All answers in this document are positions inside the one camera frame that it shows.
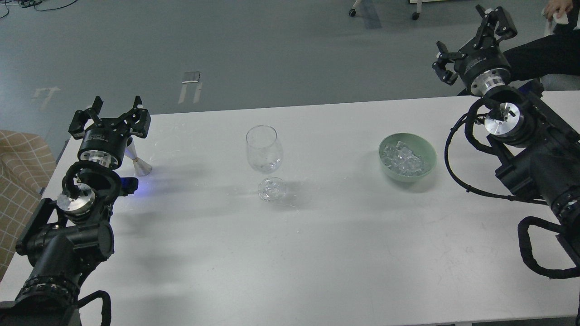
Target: person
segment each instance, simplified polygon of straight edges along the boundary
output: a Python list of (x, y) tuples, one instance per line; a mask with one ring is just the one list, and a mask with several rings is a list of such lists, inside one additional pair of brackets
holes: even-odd
[(568, 25), (557, 25), (548, 35), (504, 51), (511, 65), (512, 81), (526, 81), (548, 74), (580, 75), (580, 0), (549, 0), (544, 8), (551, 21), (568, 15)]

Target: glass base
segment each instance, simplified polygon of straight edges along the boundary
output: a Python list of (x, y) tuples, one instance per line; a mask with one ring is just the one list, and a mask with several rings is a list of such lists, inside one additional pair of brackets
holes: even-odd
[(258, 194), (265, 201), (280, 199), (285, 193), (286, 183), (280, 178), (265, 178), (258, 186)]

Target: person's hand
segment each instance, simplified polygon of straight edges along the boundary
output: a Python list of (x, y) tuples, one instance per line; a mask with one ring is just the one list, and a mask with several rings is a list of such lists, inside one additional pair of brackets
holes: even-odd
[(570, 12), (572, 7), (572, 0), (550, 0), (544, 8), (544, 15), (546, 19), (552, 21), (554, 13), (557, 13), (557, 18), (561, 18), (565, 13)]

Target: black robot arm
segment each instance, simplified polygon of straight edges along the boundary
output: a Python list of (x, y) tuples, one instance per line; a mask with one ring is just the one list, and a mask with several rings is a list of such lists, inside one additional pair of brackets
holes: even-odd
[[(437, 43), (440, 55), (433, 68), (439, 78), (452, 84), (459, 76), (466, 89), (480, 97), (456, 123), (445, 145), (445, 164), (451, 176), (467, 191), (489, 197), (534, 202), (550, 206), (560, 224), (533, 216), (518, 226), (520, 253), (534, 272), (550, 278), (580, 276), (580, 135), (541, 100), (543, 87), (532, 82), (532, 90), (522, 92), (508, 86), (510, 65), (499, 50), (499, 42), (517, 32), (508, 13), (501, 7), (483, 11), (478, 6), (482, 24), (476, 37), (458, 52), (450, 53)], [(454, 71), (445, 69), (454, 63)], [(485, 107), (487, 112), (479, 114)], [(498, 157), (501, 166), (495, 176), (513, 194), (499, 196), (486, 193), (462, 182), (449, 166), (448, 147), (453, 134), (465, 124), (469, 143), (479, 151)], [(475, 124), (488, 131), (488, 145), (473, 136)], [(514, 155), (509, 147), (523, 148)], [(576, 267), (564, 270), (540, 266), (532, 254), (528, 229), (536, 226), (555, 232), (556, 238)]]
[[(78, 299), (88, 275), (114, 252), (110, 219), (119, 196), (133, 194), (136, 178), (121, 178), (121, 165), (130, 136), (145, 138), (150, 124), (141, 98), (118, 118), (98, 117), (103, 101), (77, 111), (69, 128), (82, 138), (79, 161), (72, 164), (56, 200), (44, 198), (19, 237), (16, 252), (34, 267), (16, 300), (0, 302), (2, 325), (80, 326), (79, 309), (103, 300), (102, 325), (111, 322), (111, 300), (104, 291)], [(89, 120), (93, 124), (85, 129)], [(56, 211), (57, 221), (50, 223)]]

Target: gray floor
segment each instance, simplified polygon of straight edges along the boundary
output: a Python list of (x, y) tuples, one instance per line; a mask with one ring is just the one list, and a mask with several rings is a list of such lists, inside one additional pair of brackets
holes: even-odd
[[(74, 111), (96, 95), (105, 102), (102, 117), (125, 112), (135, 95), (152, 114), (453, 96), (461, 83), (443, 84), (430, 66), (436, 41), (457, 50), (472, 38), (479, 3), (511, 13), (519, 35), (502, 49), (526, 43), (543, 33), (539, 13), (547, 0), (431, 2), (417, 21), (407, 0), (365, 0), (366, 10), (349, 17), (352, 2), (79, 0), (54, 12), (11, 6), (0, 20), (0, 129), (39, 134), (58, 155)], [(50, 0), (39, 9), (67, 3)], [(200, 90), (189, 85), (179, 103), (182, 75), (194, 70), (202, 74)]]

